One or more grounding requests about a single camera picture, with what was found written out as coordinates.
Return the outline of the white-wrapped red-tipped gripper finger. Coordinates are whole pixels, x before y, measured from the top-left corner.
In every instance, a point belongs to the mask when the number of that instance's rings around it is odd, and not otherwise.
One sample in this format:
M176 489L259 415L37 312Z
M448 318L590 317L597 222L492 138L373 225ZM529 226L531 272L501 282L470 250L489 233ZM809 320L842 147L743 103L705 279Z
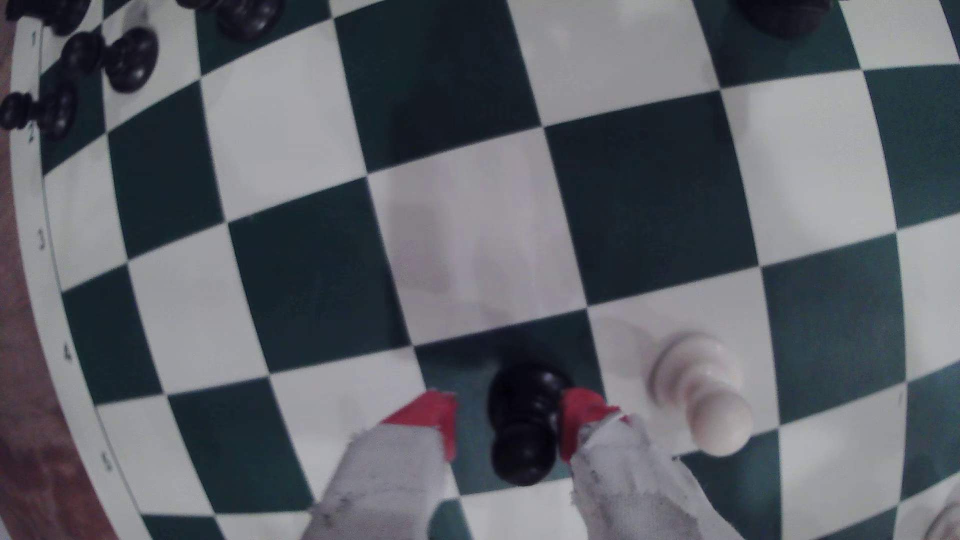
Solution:
M740 539L642 417L583 387L559 400L558 452L589 539Z
M455 394L427 390L355 436L302 539L426 539L456 456Z

